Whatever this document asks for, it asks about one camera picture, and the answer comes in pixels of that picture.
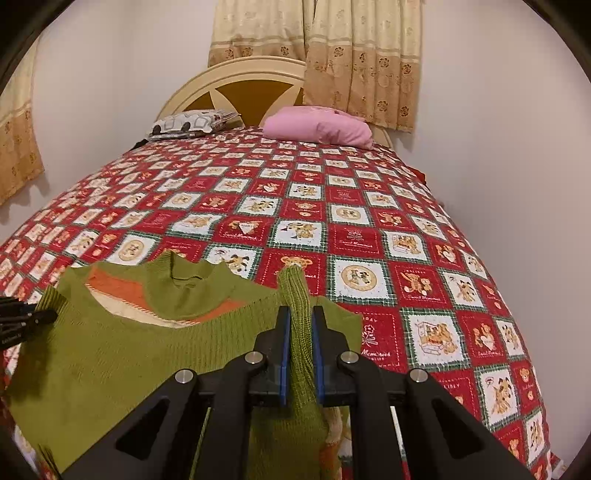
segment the green sweater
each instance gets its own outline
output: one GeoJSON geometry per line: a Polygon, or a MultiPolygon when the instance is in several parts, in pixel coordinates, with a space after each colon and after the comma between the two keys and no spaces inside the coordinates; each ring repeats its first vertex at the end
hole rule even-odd
{"type": "Polygon", "coordinates": [[[59,315],[22,347],[7,390],[12,415],[63,471],[178,369],[205,373],[250,351],[282,304],[292,311],[291,403],[287,413],[253,412],[248,476],[330,478],[319,462],[328,425],[314,398],[311,307],[323,306],[328,327],[352,349],[361,319],[310,297],[297,266],[279,273],[277,290],[171,251],[137,267],[67,269],[38,304],[59,315]]]}

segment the cream headboard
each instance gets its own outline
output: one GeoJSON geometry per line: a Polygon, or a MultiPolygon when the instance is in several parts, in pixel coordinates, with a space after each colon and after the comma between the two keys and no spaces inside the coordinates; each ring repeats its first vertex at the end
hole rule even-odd
{"type": "MultiPolygon", "coordinates": [[[[186,110],[237,111],[246,126],[261,125],[287,105],[302,105],[306,62],[258,56],[228,60],[193,77],[166,102],[160,119],[186,110]]],[[[374,140],[392,148],[385,129],[371,125],[374,140]]]]}

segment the white wall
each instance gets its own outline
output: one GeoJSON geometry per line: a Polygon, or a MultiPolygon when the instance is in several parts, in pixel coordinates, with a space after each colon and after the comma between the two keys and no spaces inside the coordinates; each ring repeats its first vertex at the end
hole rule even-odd
{"type": "MultiPolygon", "coordinates": [[[[76,0],[45,31],[33,108],[46,174],[0,207],[0,241],[142,138],[206,66],[214,8],[76,0]]],[[[521,0],[426,0],[423,53],[417,130],[397,150],[499,284],[537,366],[553,449],[571,459],[591,430],[591,85],[521,0]]]]}
{"type": "Polygon", "coordinates": [[[426,0],[423,24],[417,129],[397,152],[491,271],[570,460],[591,431],[591,83],[521,0],[426,0]]]}
{"type": "Polygon", "coordinates": [[[0,207],[0,242],[144,137],[207,66],[215,0],[76,0],[41,37],[33,121],[46,172],[0,207]]]}

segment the beige floral curtain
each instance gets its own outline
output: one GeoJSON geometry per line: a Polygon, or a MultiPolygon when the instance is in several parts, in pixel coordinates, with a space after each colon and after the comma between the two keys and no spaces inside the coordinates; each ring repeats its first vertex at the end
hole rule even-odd
{"type": "Polygon", "coordinates": [[[0,95],[0,205],[43,172],[33,133],[31,94],[38,40],[0,95]]]}
{"type": "Polygon", "coordinates": [[[209,66],[273,55],[305,60],[316,0],[218,0],[209,66]]]}
{"type": "Polygon", "coordinates": [[[305,103],[413,131],[421,0],[318,0],[308,43],[305,103]]]}

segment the red checkered quilt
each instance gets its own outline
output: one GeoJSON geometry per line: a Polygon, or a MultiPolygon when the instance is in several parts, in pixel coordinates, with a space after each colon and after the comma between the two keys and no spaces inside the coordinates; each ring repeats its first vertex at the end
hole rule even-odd
{"type": "MultiPolygon", "coordinates": [[[[35,302],[70,265],[137,265],[165,249],[270,287],[300,265],[312,294],[363,314],[365,356],[432,372],[546,478],[545,411],[523,338],[468,241],[391,150],[268,140],[256,128],[147,144],[6,241],[0,292],[35,302]]],[[[6,381],[17,357],[5,354],[6,381]]]]}

